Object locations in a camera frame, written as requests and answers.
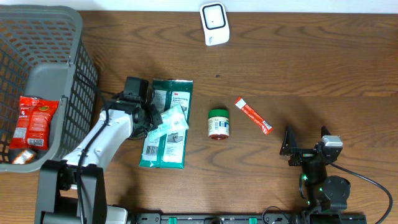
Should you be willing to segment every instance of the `gray plastic basket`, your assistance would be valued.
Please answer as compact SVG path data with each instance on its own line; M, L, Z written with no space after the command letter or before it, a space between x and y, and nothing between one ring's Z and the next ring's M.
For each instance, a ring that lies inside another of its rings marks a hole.
M0 172L32 172L72 151L90 130L95 92L78 81L98 75L81 40L82 19L69 7L0 6ZM49 150L26 165L10 164L19 97L60 100Z

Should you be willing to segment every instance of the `clear plastic packaging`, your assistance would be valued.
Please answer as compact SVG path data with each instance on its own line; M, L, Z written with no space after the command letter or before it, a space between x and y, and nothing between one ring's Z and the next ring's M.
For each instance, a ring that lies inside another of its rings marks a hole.
M157 138L160 138L167 133L176 133L189 128L181 105L173 106L167 111L164 111L161 116L163 123L159 125L157 129L148 133L150 141L155 141Z

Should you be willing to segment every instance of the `small jar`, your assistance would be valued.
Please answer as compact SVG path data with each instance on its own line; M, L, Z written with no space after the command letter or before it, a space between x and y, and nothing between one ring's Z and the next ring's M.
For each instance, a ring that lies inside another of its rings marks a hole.
M214 140L228 139L229 112L227 110L211 110L209 112L209 138Z

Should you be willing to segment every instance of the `white label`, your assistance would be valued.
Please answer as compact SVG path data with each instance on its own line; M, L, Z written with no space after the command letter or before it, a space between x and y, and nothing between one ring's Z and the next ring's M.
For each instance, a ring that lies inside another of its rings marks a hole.
M185 119L189 112L189 98L191 94L184 91L172 92L172 101L170 107L181 105ZM166 144L163 153L163 161L165 162L182 162L185 144L185 131L172 132L167 134Z
M163 153L163 161L182 162L184 143L185 143L185 131L179 131L168 134Z
M14 132L14 138L25 138L26 128L16 128Z
M155 105L157 111L163 112L164 106L166 104L166 94L165 90L155 90L155 96L152 100L152 104Z
M270 130L270 129L272 128L272 126L269 125L269 124L267 123L267 121L263 121L262 123L267 127L268 130Z
M189 97L191 93L174 91L172 92L172 102L170 107L172 108L174 105L181 105L182 112L184 113L185 119L188 117L189 110Z
M159 148L159 138L150 141L145 138L144 150L142 150L142 159L146 161L157 161L157 150Z
M229 136L229 119L222 116L209 118L209 136L213 134Z
M242 109L244 105L246 105L246 102L243 99L240 99L238 102L235 103L235 105L239 108Z
M31 146L43 146L44 140L43 139L27 139L28 145Z
M166 104L166 94L165 90L155 90L154 99L152 104L155 105L159 112L164 111ZM150 141L149 138L145 138L144 150L142 150L142 159L145 161L157 161L157 150L159 148L159 138Z

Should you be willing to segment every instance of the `red packet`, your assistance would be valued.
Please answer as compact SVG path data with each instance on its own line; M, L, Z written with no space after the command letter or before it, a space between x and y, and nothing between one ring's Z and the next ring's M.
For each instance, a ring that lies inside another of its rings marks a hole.
M28 164L36 156L36 152L31 149L23 150L12 162L12 164Z
M257 112L255 112L241 97L235 101L235 105L247 114L260 128L264 134L269 134L274 128L267 123Z
M58 101L42 100L21 96L17 128L10 143L10 149L49 148L49 132L52 116L58 108Z

